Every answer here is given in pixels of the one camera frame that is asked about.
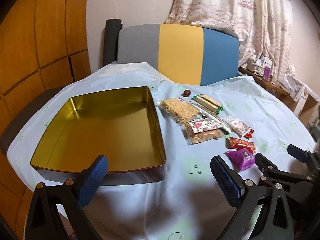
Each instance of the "curtain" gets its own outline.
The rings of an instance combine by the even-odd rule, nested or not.
[[[170,24],[206,27],[239,40],[239,66],[261,55],[274,61],[273,81],[288,68],[292,31],[291,0],[175,0]]]

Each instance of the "white plastic tablecloth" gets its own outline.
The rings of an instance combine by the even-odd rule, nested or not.
[[[31,190],[41,181],[47,186],[59,184],[45,180],[29,163],[46,124],[70,97],[136,86],[148,86],[155,102],[180,97],[185,89],[192,95],[204,93],[214,98],[225,108],[221,117],[234,115],[255,130],[251,141],[257,152],[280,170],[307,174],[306,166],[289,156],[286,147],[294,144],[312,151],[312,137],[298,118],[252,77],[236,77],[205,87],[181,85],[147,63],[134,63],[107,65],[67,86],[42,107],[8,150],[9,162],[19,178]],[[210,172],[210,160],[215,155],[233,167],[224,154],[226,138],[188,145],[181,128],[159,109],[157,113],[167,155],[165,179],[141,185],[100,186],[84,211],[103,239],[216,239],[235,212]],[[240,175],[257,183],[262,173],[254,165]]]

